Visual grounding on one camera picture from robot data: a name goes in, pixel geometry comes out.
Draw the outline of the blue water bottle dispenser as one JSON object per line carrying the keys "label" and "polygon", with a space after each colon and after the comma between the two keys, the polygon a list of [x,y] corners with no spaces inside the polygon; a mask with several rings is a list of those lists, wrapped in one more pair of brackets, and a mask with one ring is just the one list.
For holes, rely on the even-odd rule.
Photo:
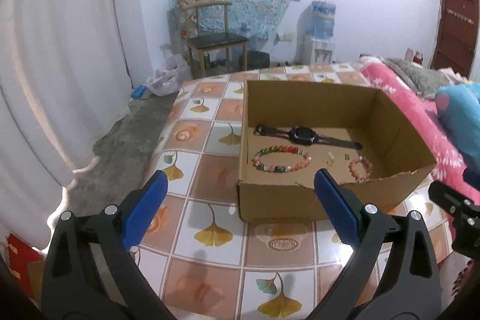
{"label": "blue water bottle dispenser", "polygon": [[304,65],[326,65],[335,60],[335,16],[332,1],[312,1],[298,20],[298,53]]}

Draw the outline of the white curtain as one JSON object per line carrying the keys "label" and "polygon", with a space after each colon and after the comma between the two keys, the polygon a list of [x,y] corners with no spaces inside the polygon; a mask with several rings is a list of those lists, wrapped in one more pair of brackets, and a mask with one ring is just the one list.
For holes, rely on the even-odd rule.
{"label": "white curtain", "polygon": [[1,0],[1,225],[34,248],[129,112],[115,15],[114,0]]}

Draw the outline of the white plastic bag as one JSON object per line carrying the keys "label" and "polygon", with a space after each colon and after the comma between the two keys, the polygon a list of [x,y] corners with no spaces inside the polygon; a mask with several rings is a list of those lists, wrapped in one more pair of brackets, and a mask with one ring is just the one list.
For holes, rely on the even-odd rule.
{"label": "white plastic bag", "polygon": [[192,79],[190,65],[180,54],[168,57],[165,66],[164,70],[156,70],[145,83],[146,88],[158,97],[178,93],[182,84]]}

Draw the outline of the brown wooden door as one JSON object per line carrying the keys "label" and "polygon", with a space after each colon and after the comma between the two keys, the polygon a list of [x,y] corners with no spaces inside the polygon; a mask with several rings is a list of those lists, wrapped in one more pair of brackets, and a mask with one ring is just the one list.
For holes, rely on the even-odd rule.
{"label": "brown wooden door", "polygon": [[450,67],[469,77],[479,36],[479,0],[441,0],[439,31],[431,68]]}

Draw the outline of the black waste bin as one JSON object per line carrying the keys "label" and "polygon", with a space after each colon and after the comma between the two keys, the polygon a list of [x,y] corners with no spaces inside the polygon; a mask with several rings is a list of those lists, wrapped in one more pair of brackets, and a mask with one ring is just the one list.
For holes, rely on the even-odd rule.
{"label": "black waste bin", "polygon": [[261,51],[247,51],[247,71],[270,68],[270,55]]}

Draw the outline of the black smart watch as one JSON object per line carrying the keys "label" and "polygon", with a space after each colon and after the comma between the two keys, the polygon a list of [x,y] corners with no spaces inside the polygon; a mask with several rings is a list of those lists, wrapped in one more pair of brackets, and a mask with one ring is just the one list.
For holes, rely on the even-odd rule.
{"label": "black smart watch", "polygon": [[363,145],[359,142],[350,140],[340,140],[330,136],[324,136],[316,133],[309,127],[293,127],[290,130],[281,130],[275,127],[266,127],[263,124],[258,124],[254,129],[254,134],[257,136],[270,136],[289,140],[297,145],[331,145],[346,149],[361,150]]}

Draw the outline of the brown cardboard box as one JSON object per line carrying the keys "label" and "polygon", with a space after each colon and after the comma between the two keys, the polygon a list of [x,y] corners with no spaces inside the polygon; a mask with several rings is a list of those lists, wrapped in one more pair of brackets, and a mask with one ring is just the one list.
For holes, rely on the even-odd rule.
{"label": "brown cardboard box", "polygon": [[[257,136],[258,124],[290,130],[309,127],[316,133],[359,142],[354,150],[331,145],[299,146],[311,157],[306,166],[291,153],[266,154],[266,167],[284,166],[279,174],[260,171],[254,156],[271,147],[290,146],[289,140]],[[321,168],[364,203],[393,210],[434,169],[436,160],[410,120],[383,91],[355,85],[301,81],[250,80],[244,92],[241,127],[238,215],[246,223],[293,223],[324,220],[327,215],[314,191]],[[326,164],[327,153],[335,156]]]}

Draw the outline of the blue plush pillow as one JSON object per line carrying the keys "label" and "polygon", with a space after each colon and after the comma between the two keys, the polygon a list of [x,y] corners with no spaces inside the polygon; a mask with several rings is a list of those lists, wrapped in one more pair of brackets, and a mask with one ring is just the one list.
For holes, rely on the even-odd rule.
{"label": "blue plush pillow", "polygon": [[465,164],[479,173],[479,83],[443,86],[435,93],[439,123]]}

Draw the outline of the pink floral blanket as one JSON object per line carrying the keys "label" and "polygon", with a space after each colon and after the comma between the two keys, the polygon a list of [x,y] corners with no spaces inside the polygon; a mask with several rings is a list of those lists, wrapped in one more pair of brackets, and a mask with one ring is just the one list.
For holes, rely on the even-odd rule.
{"label": "pink floral blanket", "polygon": [[379,58],[363,56],[356,68],[371,85],[388,95],[420,133],[437,162],[431,171],[432,178],[454,188],[478,204],[479,191],[464,181],[466,165],[460,152],[445,135],[438,121],[434,102],[419,97]]}

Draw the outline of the wooden chair black seat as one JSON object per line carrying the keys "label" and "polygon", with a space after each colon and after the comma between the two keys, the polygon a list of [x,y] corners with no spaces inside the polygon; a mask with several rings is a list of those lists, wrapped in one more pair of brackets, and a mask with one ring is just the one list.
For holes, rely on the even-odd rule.
{"label": "wooden chair black seat", "polygon": [[205,54],[212,50],[224,49],[226,55],[227,70],[230,69],[230,48],[235,46],[242,47],[242,70],[247,71],[248,68],[248,41],[249,39],[240,34],[230,32],[229,26],[229,7],[232,5],[228,0],[199,0],[190,3],[183,3],[179,9],[187,15],[190,10],[198,10],[208,7],[223,7],[224,10],[224,32],[211,32],[201,35],[199,28],[199,19],[197,19],[198,35],[191,38],[187,35],[186,45],[188,49],[188,63],[191,68],[192,75],[195,72],[193,51],[198,54],[199,71],[201,77],[206,77]]}

